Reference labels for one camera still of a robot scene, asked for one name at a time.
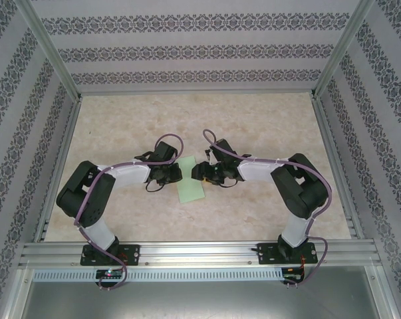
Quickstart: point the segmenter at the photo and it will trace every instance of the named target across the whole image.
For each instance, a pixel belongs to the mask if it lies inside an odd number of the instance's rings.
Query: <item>green foam block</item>
[[[177,182],[178,195],[180,196],[180,203],[188,203],[196,199],[204,198],[205,193],[201,186],[201,181],[192,179],[192,169],[196,164],[194,156],[187,156],[186,158],[178,158],[176,160],[182,172],[182,180]]]

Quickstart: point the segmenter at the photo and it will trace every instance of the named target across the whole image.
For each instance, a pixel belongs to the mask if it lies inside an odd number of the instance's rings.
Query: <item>wall panel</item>
[[[14,2],[0,0],[0,315],[32,241],[74,101]]]
[[[81,92],[310,90],[357,3],[33,1]]]
[[[374,3],[321,100],[401,311],[401,1]]]

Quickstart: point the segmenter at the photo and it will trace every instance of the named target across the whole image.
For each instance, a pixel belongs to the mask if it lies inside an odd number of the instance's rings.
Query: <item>robotic arm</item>
[[[177,150],[167,143],[160,142],[153,152],[137,156],[131,162],[164,162],[170,161],[177,155]],[[57,205],[69,217],[76,218],[86,190],[91,187],[92,181],[104,170],[106,165],[94,165],[89,161],[79,164],[57,197]],[[118,189],[135,183],[150,183],[156,181],[158,185],[165,186],[182,179],[178,163],[166,165],[127,165],[116,167],[102,174],[94,186],[88,199],[85,210],[80,216],[79,224],[89,239],[102,250],[113,256],[118,256],[119,240],[107,227],[102,214],[108,202],[112,189]],[[91,249],[91,259],[109,265],[112,263],[107,256]]]
[[[217,141],[216,146],[235,153],[224,139]],[[214,185],[225,187],[225,178],[239,181],[267,181],[275,183],[285,205],[291,212],[286,227],[278,239],[278,253],[289,262],[297,257],[306,245],[307,228],[312,214],[326,203],[328,193],[325,185],[311,172],[282,163],[265,163],[254,161],[250,154],[242,155],[246,160],[235,158],[211,146],[206,150],[210,159],[211,153],[216,164],[204,161],[192,170],[192,178],[206,180]],[[303,154],[295,154],[287,161],[317,169]]]

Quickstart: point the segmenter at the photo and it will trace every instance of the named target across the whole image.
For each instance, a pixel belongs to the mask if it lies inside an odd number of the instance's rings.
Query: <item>marble-patterned surface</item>
[[[83,99],[61,186],[84,160],[114,164],[152,150],[162,134],[184,139],[183,156],[205,160],[204,128],[239,154],[287,158],[304,153],[334,190],[330,209],[311,235],[350,238],[323,141],[307,93],[91,96]],[[179,148],[178,141],[166,142]],[[104,218],[121,241],[249,241],[276,239],[289,212],[274,185],[243,182],[230,189],[203,183],[205,198],[180,204],[176,185],[112,192]],[[83,241],[54,207],[46,241]]]

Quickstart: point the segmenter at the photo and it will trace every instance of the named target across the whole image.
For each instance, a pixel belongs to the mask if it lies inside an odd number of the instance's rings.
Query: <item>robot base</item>
[[[279,243],[257,244],[255,251],[258,252],[258,261],[260,265],[301,264],[302,258],[304,258],[304,264],[317,264],[319,261],[313,243],[305,243],[302,244],[301,247],[294,249],[293,254],[288,259],[279,252]]]
[[[117,253],[113,254],[125,263],[126,266],[138,266],[140,259],[140,245],[118,245]],[[80,258],[81,266],[119,266],[120,264],[108,256],[100,253],[91,245],[85,245]]]

